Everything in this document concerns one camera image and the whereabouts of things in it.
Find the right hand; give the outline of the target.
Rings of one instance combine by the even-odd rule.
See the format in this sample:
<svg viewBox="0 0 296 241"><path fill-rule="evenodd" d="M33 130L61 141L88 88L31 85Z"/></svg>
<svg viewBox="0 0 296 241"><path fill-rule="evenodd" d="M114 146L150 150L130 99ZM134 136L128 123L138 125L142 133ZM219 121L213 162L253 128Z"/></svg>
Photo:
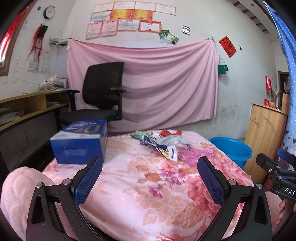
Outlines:
<svg viewBox="0 0 296 241"><path fill-rule="evenodd" d="M283 199L280 204L279 204L279 208L281 208L278 216L277 216L277 220L275 222L276 225L279 225L280 224L280 221L281 219L283 218L283 214L284 214L284 211L285 211L285 206L287 204L287 200L286 199Z"/></svg>

